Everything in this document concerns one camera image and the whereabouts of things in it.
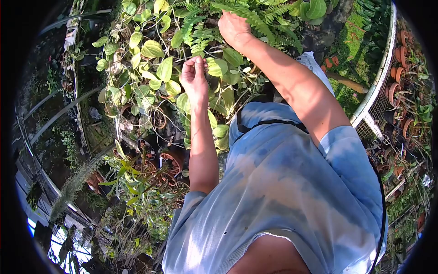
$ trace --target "metal pole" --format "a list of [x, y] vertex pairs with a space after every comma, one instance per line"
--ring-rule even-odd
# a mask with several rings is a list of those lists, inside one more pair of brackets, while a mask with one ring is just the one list
[[61, 117], [64, 113], [66, 113], [69, 109], [71, 109], [72, 107], [74, 107], [77, 103], [81, 102], [83, 99], [87, 98], [88, 96], [92, 95], [93, 93], [95, 93], [98, 90], [101, 90], [102, 87], [97, 87], [95, 89], [90, 90], [89, 92], [85, 93], [84, 95], [82, 95], [81, 97], [77, 98], [75, 101], [71, 102], [68, 106], [66, 106], [65, 108], [63, 108], [60, 112], [58, 112], [55, 116], [53, 116], [36, 134], [35, 136], [33, 136], [32, 140], [30, 140], [30, 145], [33, 145], [36, 140], [38, 140], [38, 138], [41, 136], [41, 134], [43, 134], [44, 131], [46, 131], [46, 129], [49, 128], [49, 126], [51, 124], [53, 124], [59, 117]]

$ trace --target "grass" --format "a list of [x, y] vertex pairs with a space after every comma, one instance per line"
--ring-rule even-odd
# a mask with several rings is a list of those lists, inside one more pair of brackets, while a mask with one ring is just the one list
[[[361, 7], [354, 3], [353, 11], [347, 20], [359, 28], [362, 28], [364, 21], [363, 18], [356, 13], [358, 9], [361, 9]], [[370, 65], [365, 61], [368, 47], [362, 45], [363, 38], [363, 31], [346, 22], [330, 49], [330, 55], [326, 56], [330, 59], [330, 57], [336, 55], [339, 60], [339, 66], [333, 66], [327, 70], [369, 86], [373, 78], [370, 77]], [[329, 78], [329, 81], [335, 92], [336, 99], [343, 107], [347, 116], [351, 117], [364, 98], [364, 95], [340, 84], [336, 80]]]

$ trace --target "fern frond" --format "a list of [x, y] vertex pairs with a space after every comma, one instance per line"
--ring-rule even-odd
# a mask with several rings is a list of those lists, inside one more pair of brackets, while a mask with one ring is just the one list
[[272, 34], [271, 30], [269, 29], [268, 25], [265, 24], [263, 19], [255, 11], [250, 11], [247, 7], [243, 7], [238, 4], [229, 6], [225, 4], [212, 3], [212, 6], [218, 9], [230, 11], [240, 17], [246, 18], [247, 22], [252, 27], [255, 27], [256, 30], [263, 33], [268, 38], [269, 41], [273, 43], [275, 42], [275, 37]]

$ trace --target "person's right hand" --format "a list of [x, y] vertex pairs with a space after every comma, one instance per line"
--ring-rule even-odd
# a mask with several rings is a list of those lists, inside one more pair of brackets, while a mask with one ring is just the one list
[[254, 38], [251, 27], [245, 18], [222, 10], [222, 17], [219, 19], [219, 31], [225, 41], [235, 50], [241, 52], [245, 44]]

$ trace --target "person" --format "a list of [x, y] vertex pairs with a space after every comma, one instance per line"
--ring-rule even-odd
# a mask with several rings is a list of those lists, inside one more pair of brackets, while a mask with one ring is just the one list
[[232, 119], [219, 183], [207, 65], [184, 63], [190, 192], [173, 217], [164, 273], [366, 273], [388, 225], [377, 256], [380, 185], [342, 107], [309, 66], [254, 37], [244, 18], [223, 11], [219, 30], [288, 104], [250, 102]]

